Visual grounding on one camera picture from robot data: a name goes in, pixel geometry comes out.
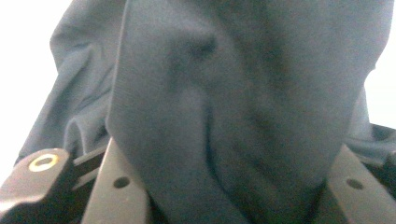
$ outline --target gray cloth cover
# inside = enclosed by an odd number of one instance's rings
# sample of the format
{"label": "gray cloth cover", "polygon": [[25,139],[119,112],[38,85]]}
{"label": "gray cloth cover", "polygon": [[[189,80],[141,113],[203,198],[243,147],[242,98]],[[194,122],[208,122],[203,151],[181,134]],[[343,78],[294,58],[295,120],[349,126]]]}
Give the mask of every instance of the gray cloth cover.
{"label": "gray cloth cover", "polygon": [[305,223],[391,0],[75,0],[20,159],[111,135],[171,223]]}

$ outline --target dark gray fabric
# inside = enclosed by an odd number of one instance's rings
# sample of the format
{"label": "dark gray fabric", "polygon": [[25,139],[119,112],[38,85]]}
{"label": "dark gray fabric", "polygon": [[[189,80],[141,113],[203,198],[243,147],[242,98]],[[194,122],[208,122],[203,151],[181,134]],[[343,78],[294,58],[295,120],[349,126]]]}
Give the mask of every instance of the dark gray fabric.
{"label": "dark gray fabric", "polygon": [[80,155],[109,131],[171,223],[306,222],[392,7],[74,1],[51,41],[59,78],[21,156]]}

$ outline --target screw hole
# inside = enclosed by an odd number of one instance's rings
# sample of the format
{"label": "screw hole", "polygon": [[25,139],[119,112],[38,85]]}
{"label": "screw hole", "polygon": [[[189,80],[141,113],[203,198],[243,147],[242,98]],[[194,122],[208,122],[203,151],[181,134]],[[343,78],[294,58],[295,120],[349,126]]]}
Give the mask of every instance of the screw hole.
{"label": "screw hole", "polygon": [[116,189],[125,188],[129,185],[129,179],[128,179],[128,177],[125,177],[125,176],[120,177],[120,178],[116,179],[116,181],[114,181],[113,185],[114,185],[114,188],[116,188]]}
{"label": "screw hole", "polygon": [[46,159],[43,159],[43,160],[41,160],[41,161],[37,161],[37,162],[35,163],[35,165],[36,165],[36,166],[46,165],[46,164],[52,163],[52,161],[53,161],[53,158],[46,158]]}
{"label": "screw hole", "polygon": [[346,180],[346,183],[353,189],[364,189],[363,184],[359,180],[349,178]]}

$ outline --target black plastic part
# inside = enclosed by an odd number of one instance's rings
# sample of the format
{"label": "black plastic part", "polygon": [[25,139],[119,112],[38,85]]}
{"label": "black plastic part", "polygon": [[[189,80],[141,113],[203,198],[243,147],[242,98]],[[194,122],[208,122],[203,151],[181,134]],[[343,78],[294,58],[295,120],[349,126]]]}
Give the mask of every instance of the black plastic part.
{"label": "black plastic part", "polygon": [[[56,155],[47,170],[32,172],[30,163],[42,155]],[[63,149],[44,149],[15,167],[0,190],[0,223],[65,223],[62,213],[74,183],[73,162]]]}
{"label": "black plastic part", "polygon": [[78,178],[77,184],[73,187],[68,199],[68,209],[64,214],[68,223],[76,219],[81,219],[91,196],[91,191],[99,173],[99,168]]}
{"label": "black plastic part", "polygon": [[99,168],[100,164],[102,163],[102,159],[105,156],[106,148],[107,146],[100,147],[82,157],[76,158],[73,161],[75,166],[75,175],[83,176],[90,171]]}

